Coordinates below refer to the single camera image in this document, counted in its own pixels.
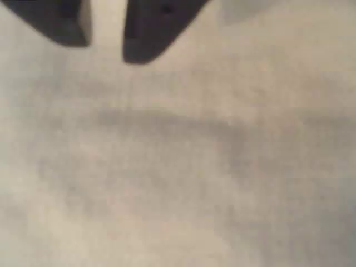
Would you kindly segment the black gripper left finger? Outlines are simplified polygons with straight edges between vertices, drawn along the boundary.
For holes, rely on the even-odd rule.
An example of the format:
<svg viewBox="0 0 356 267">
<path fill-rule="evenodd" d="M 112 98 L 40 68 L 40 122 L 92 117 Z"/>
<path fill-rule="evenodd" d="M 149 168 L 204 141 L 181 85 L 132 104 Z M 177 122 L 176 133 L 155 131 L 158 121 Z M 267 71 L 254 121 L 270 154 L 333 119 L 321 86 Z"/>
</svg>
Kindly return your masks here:
<svg viewBox="0 0 356 267">
<path fill-rule="evenodd" d="M 1 1 L 1 7 L 54 43 L 66 47 L 91 44 L 91 1 Z"/>
</svg>

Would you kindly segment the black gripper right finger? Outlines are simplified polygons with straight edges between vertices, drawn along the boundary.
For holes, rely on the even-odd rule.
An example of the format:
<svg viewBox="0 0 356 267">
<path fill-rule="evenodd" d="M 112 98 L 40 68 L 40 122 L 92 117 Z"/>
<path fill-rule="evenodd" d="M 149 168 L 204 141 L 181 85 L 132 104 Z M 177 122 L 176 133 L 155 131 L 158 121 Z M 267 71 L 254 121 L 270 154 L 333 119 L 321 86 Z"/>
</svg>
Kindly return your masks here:
<svg viewBox="0 0 356 267">
<path fill-rule="evenodd" d="M 122 40 L 126 63 L 149 63 L 195 19 L 207 1 L 128 1 Z"/>
</svg>

